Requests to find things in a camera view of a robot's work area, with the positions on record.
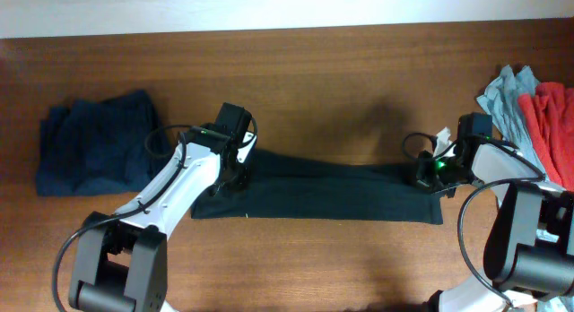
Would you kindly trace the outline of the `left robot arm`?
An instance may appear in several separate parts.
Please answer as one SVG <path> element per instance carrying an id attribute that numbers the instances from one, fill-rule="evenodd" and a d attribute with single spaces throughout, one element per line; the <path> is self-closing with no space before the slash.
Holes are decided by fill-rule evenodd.
<path id="1" fill-rule="evenodd" d="M 180 133 L 166 166 L 132 200 L 111 215 L 92 212 L 58 251 L 58 279 L 65 251 L 77 246 L 60 311 L 171 311 L 167 301 L 168 242 L 197 199 L 246 183 L 248 159 L 257 143 L 257 122 L 245 108 L 223 103 L 212 123 Z"/>

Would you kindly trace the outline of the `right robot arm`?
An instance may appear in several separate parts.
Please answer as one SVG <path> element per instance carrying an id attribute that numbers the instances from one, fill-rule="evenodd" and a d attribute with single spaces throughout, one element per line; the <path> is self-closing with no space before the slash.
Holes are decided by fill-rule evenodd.
<path id="1" fill-rule="evenodd" d="M 474 186 L 457 218 L 457 241 L 471 277 L 435 292 L 422 310 L 521 311 L 538 301 L 573 295 L 573 194 L 547 180 L 518 147 L 492 135 L 493 120 L 470 113 L 458 120 L 457 137 L 430 136 L 431 151 L 413 157 L 413 184 L 452 196 Z M 467 254 L 464 219 L 470 203 L 491 190 L 497 215 L 477 269 Z"/>

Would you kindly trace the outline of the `dark green t-shirt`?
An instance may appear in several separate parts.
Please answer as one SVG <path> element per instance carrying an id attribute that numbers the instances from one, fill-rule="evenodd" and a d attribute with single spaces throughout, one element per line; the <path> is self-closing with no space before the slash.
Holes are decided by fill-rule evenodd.
<path id="1" fill-rule="evenodd" d="M 238 190 L 207 191 L 193 219 L 288 218 L 443 223 L 440 196 L 408 183 L 410 165 L 343 165 L 255 150 Z"/>

